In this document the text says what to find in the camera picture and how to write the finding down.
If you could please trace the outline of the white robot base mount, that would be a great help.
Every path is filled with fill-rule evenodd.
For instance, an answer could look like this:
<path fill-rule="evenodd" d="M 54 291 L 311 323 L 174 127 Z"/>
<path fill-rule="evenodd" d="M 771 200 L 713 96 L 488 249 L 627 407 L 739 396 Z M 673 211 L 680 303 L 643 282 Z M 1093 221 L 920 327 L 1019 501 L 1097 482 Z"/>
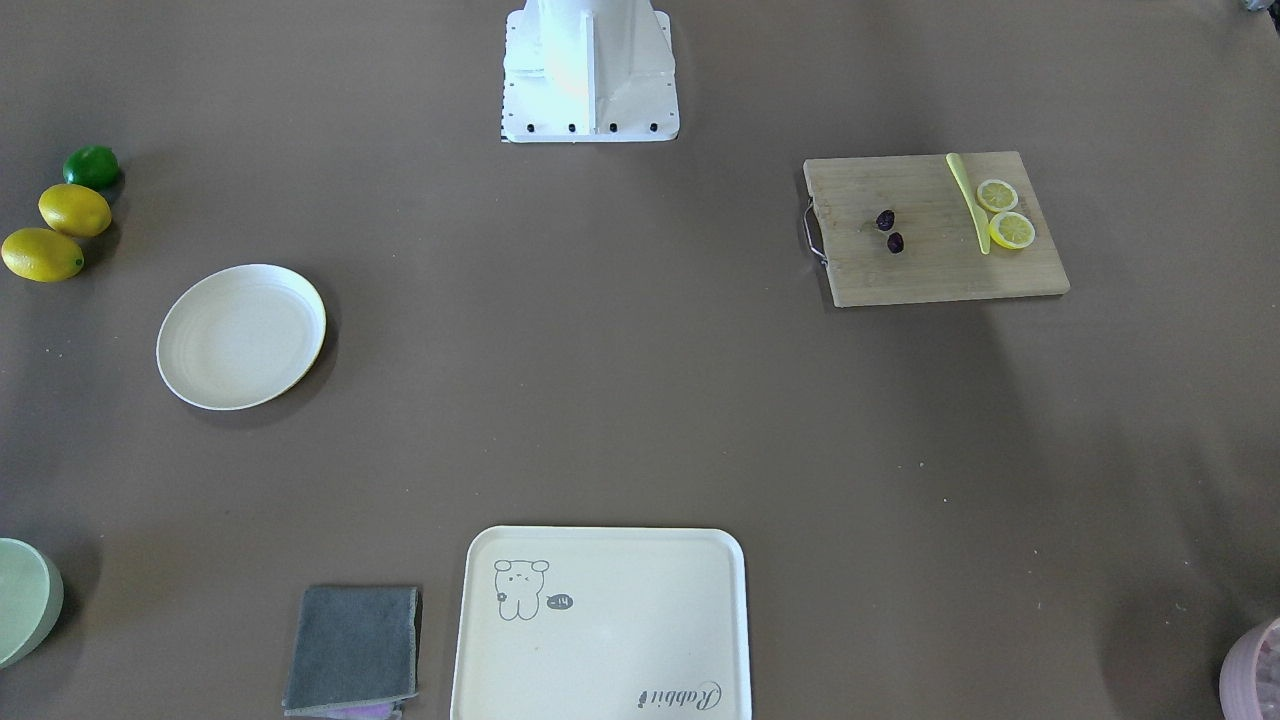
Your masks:
<path fill-rule="evenodd" d="M 678 137 L 671 19 L 649 1 L 527 1 L 506 18 L 503 70 L 508 143 Z"/>

